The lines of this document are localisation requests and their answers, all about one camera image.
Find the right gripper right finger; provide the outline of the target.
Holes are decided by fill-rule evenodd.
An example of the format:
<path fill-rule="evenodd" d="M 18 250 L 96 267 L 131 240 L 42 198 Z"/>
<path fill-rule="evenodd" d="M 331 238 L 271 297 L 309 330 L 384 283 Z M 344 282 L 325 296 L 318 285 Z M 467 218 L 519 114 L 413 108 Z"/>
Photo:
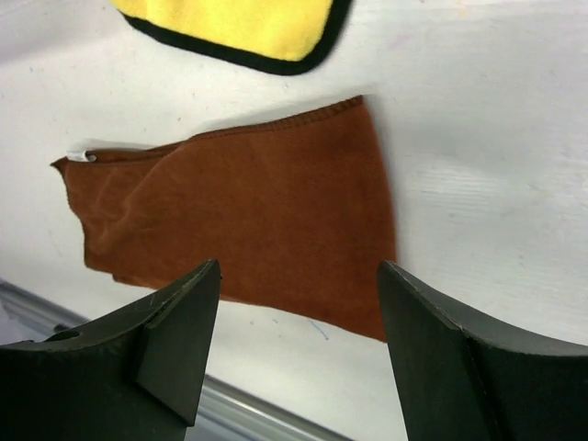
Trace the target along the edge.
<path fill-rule="evenodd" d="M 586 439 L 586 346 L 500 321 L 392 262 L 377 286 L 409 439 Z"/>

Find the brown towel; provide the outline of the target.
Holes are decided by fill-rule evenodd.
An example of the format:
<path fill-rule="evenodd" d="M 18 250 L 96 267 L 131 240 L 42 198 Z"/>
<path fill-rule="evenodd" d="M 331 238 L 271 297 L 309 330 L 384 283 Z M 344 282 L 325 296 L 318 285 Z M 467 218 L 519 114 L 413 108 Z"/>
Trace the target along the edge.
<path fill-rule="evenodd" d="M 395 228 L 362 96 L 54 167 L 87 267 L 159 289 L 215 259 L 225 300 L 384 339 L 375 274 L 396 256 Z"/>

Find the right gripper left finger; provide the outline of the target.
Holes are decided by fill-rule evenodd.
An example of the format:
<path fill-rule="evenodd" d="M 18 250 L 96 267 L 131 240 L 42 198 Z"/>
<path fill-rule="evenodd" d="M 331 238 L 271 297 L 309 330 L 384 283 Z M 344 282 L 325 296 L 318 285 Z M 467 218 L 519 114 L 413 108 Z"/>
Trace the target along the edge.
<path fill-rule="evenodd" d="M 4 440 L 181 440 L 195 423 L 221 290 L 209 260 L 42 342 L 1 348 Z"/>

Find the yellow towel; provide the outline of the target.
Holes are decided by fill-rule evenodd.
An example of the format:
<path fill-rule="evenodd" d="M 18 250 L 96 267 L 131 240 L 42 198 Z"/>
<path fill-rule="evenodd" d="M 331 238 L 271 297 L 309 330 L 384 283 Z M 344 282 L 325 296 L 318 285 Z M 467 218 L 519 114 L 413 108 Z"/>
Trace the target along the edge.
<path fill-rule="evenodd" d="M 266 74 L 305 74 L 341 35 L 350 1 L 114 1 L 140 33 Z"/>

